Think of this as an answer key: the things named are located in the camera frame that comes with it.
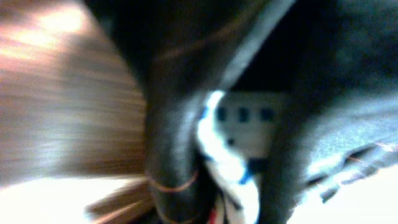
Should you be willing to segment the black orange-patterned cycling jersey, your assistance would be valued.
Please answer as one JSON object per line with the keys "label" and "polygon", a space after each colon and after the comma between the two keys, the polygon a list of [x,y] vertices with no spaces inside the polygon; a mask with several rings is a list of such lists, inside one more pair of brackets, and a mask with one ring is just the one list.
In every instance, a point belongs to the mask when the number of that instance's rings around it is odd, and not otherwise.
{"label": "black orange-patterned cycling jersey", "polygon": [[145,223],[286,223],[397,164],[397,2],[85,1],[147,103]]}

